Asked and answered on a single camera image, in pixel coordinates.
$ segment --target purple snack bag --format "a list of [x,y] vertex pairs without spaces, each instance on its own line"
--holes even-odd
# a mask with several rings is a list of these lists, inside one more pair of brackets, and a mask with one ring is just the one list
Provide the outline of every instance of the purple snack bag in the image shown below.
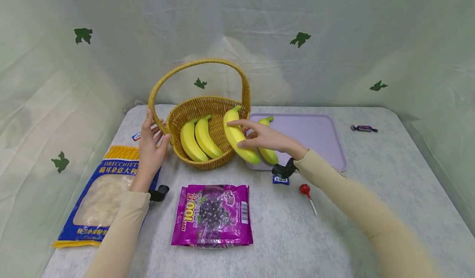
[[253,243],[246,185],[181,188],[172,245],[229,248]]

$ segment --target lavender cutting board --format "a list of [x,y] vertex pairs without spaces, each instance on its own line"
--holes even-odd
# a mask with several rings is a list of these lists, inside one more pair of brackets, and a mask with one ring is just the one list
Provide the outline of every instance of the lavender cutting board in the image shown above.
[[[305,147],[315,150],[335,169],[341,172],[346,169],[345,155],[331,117],[324,114],[254,113],[250,115],[249,119],[259,122],[262,118],[268,116],[274,116],[274,121],[270,122],[269,125],[271,128],[294,138]],[[287,153],[277,151],[276,153],[279,158],[279,165],[286,165],[290,156]],[[254,170],[272,169],[272,166],[267,164],[262,157],[259,164],[247,163],[247,166]]]

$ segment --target wicker basket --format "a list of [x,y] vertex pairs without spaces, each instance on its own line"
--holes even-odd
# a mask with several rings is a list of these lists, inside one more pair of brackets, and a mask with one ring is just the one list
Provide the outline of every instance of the wicker basket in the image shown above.
[[[227,65],[239,73],[242,81],[242,102],[226,99],[225,97],[195,97],[193,99],[187,100],[186,102],[178,104],[175,108],[173,108],[168,115],[167,125],[164,126],[163,123],[159,121],[157,113],[155,112],[155,98],[160,87],[175,73],[183,69],[190,68],[190,66],[197,66],[207,63]],[[241,68],[224,59],[202,59],[172,69],[157,82],[151,91],[148,100],[148,107],[153,113],[153,120],[157,126],[160,128],[163,134],[171,134],[170,143],[172,144],[173,150],[177,156],[187,164],[200,170],[212,170],[219,168],[220,166],[227,163],[232,158],[232,156],[234,156],[235,152],[224,134],[223,117],[228,110],[231,110],[237,105],[241,106],[241,110],[239,111],[240,118],[248,119],[251,112],[249,82],[247,81],[247,77]],[[179,134],[185,123],[194,118],[203,118],[208,114],[212,115],[212,118],[209,121],[209,134],[219,149],[222,150],[223,155],[214,159],[210,159],[207,162],[194,162],[183,150]]]

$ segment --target barcode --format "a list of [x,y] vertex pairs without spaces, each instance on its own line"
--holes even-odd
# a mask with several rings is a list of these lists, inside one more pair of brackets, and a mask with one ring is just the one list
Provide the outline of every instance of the barcode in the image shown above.
[[241,223],[249,224],[249,216],[247,214],[247,202],[241,202]]

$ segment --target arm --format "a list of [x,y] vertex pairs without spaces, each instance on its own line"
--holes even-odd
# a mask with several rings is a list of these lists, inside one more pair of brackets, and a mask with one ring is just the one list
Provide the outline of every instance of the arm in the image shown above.
[[150,201],[150,184],[162,166],[168,149],[169,134],[154,124],[150,109],[142,124],[139,142],[139,169],[130,190],[125,194],[117,215],[87,269],[86,278],[129,277],[129,269],[137,247],[137,238]]
[[377,254],[385,278],[440,277],[412,230],[370,190],[347,179],[315,151],[266,125],[249,120],[232,121],[228,125],[241,125],[243,131],[254,130],[239,147],[262,147],[290,154],[300,173],[356,222]]
[[128,191],[85,278],[129,277],[137,237],[149,207],[150,194]]

